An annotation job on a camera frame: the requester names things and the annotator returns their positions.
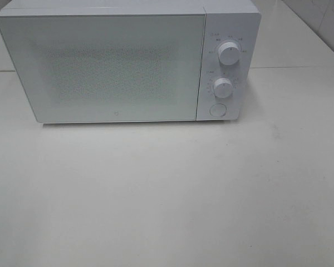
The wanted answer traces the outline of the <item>round white door button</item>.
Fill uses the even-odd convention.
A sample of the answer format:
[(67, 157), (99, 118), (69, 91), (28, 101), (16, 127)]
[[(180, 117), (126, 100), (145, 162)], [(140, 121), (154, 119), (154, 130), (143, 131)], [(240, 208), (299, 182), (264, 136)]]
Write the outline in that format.
[(210, 114), (214, 117), (224, 117), (226, 113), (227, 107), (221, 103), (217, 103), (210, 108)]

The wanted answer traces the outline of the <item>white timer knob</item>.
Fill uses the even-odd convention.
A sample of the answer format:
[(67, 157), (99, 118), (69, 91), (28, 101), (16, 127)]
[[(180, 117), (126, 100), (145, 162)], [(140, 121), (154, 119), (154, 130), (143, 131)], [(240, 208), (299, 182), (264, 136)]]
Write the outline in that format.
[(233, 85), (227, 78), (219, 78), (213, 83), (214, 95), (217, 98), (227, 98), (233, 93)]

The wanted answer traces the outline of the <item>white microwave door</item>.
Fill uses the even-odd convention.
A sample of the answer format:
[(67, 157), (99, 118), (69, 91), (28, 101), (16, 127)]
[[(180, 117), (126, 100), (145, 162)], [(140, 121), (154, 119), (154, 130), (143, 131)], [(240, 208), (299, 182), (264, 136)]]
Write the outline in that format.
[(0, 17), (41, 123), (193, 120), (204, 16)]

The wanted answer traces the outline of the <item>white microwave oven body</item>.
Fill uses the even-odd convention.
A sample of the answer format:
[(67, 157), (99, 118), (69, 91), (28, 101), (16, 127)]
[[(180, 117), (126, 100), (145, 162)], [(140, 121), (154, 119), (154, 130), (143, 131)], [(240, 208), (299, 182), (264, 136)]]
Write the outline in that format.
[[(11, 1), (0, 10), (0, 17), (57, 16), (204, 16), (204, 37), (197, 98), (193, 120), (235, 120), (239, 116), (245, 83), (251, 65), (261, 14), (251, 1)], [(218, 47), (226, 41), (240, 45), (240, 59), (222, 65)], [(227, 78), (233, 93), (227, 98), (214, 95), (213, 83)], [(214, 117), (210, 108), (221, 103), (224, 117)]]

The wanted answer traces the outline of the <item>upper white power knob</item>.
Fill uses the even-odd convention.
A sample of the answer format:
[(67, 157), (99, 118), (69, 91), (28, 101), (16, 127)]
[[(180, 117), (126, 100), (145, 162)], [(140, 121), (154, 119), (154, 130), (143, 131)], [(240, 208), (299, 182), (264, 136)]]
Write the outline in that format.
[(231, 66), (240, 59), (240, 45), (236, 41), (223, 42), (217, 49), (219, 62)]

